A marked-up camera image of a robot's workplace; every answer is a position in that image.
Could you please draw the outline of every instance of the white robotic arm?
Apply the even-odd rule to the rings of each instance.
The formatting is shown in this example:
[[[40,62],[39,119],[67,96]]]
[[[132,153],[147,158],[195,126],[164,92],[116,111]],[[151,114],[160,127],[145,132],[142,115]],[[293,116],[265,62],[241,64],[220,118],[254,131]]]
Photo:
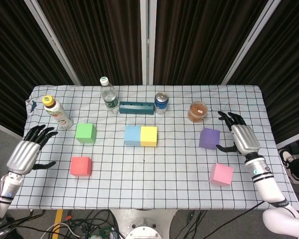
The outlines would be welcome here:
[[[228,113],[229,118],[223,112],[218,113],[219,119],[224,120],[231,131],[235,144],[226,148],[217,145],[217,148],[246,157],[245,165],[262,199],[275,207],[263,213],[265,226],[274,233],[299,238],[299,213],[284,197],[265,159],[258,154],[260,145],[254,132],[240,115]]]
[[[54,130],[53,127],[46,129],[44,127],[45,125],[33,127],[24,140],[20,141],[15,147],[6,164],[9,172],[0,180],[0,225],[8,207],[22,184],[22,176],[31,170],[47,169],[55,164],[55,161],[45,165],[35,164],[42,147],[52,136],[58,134],[55,131],[50,132]]]

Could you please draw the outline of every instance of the blue can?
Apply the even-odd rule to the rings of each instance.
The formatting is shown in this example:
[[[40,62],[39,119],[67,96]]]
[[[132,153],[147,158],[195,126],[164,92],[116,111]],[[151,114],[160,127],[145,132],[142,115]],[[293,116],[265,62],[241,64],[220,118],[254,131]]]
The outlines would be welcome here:
[[[157,114],[164,114],[167,111],[168,95],[165,92],[158,92],[155,95],[155,112]]]

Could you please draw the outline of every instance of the shoe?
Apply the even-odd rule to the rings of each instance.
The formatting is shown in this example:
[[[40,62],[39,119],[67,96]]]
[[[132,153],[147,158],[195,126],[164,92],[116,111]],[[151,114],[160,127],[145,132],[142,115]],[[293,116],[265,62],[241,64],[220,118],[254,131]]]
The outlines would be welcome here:
[[[280,159],[286,169],[287,175],[290,179],[290,182],[293,184],[299,184],[299,178],[297,178],[290,170],[289,165],[292,161],[294,161],[296,158],[292,156],[288,151],[280,150],[279,151]]]

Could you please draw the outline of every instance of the black curtain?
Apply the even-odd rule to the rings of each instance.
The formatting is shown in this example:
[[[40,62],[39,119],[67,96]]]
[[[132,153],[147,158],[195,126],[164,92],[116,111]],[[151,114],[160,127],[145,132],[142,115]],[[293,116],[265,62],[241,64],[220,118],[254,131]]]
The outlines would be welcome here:
[[[23,135],[37,85],[73,84],[23,0],[0,0],[0,124]]]
[[[142,84],[140,0],[39,0],[83,85]]]
[[[276,143],[299,133],[299,0],[283,0],[229,84],[258,85]]]
[[[220,84],[267,0],[158,0],[154,84]]]

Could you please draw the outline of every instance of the checkered tablecloth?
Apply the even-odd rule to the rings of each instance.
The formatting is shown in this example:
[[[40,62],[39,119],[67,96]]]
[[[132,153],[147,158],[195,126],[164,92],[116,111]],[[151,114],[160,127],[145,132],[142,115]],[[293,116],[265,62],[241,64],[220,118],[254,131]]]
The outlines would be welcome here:
[[[249,209],[261,201],[244,165],[245,158],[198,147],[204,127],[219,130],[220,144],[233,145],[232,136],[217,111],[240,114],[250,125],[279,187],[292,206],[299,203],[281,165],[262,93],[257,86],[119,86],[121,101],[153,102],[155,93],[169,96],[164,115],[124,115],[109,113],[98,86],[37,86],[26,101],[25,132],[38,124],[57,128],[39,154],[37,162],[56,161],[51,169],[31,171],[24,178],[12,208],[42,209]],[[52,95],[74,121],[62,130],[46,111],[41,99]],[[193,101],[203,101],[208,115],[192,123],[187,111]],[[94,123],[94,145],[75,140],[78,122]],[[157,147],[124,146],[126,125],[155,125]],[[88,156],[93,161],[91,177],[70,175],[72,156]],[[209,183],[213,164],[233,167],[231,186]],[[260,208],[268,208],[267,203]]]

